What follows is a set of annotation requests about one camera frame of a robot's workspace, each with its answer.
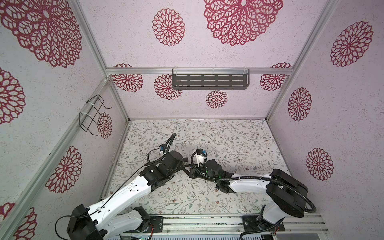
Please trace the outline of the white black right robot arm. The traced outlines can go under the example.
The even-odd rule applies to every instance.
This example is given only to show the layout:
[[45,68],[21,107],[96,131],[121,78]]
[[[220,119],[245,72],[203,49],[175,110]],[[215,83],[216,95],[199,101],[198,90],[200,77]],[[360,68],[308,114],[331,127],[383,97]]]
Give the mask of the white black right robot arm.
[[272,173],[263,177],[240,176],[224,171],[216,160],[209,160],[205,164],[188,164],[184,172],[191,179],[203,179],[216,184],[216,189],[225,194],[256,193],[266,194],[272,202],[262,207],[262,222],[275,224],[279,220],[291,216],[302,218],[305,212],[314,209],[309,204],[308,188],[286,172],[274,169]]

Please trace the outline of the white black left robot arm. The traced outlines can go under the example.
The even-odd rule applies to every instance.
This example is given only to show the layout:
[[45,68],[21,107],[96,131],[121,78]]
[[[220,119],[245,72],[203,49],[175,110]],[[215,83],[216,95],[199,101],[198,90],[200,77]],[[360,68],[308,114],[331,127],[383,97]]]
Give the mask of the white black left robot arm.
[[184,169],[187,158],[176,151],[163,156],[159,164],[145,166],[132,182],[110,197],[89,207],[77,206],[69,220],[67,234],[71,240],[107,240],[124,232],[150,229],[150,216],[142,207],[127,214],[122,211],[152,193]]

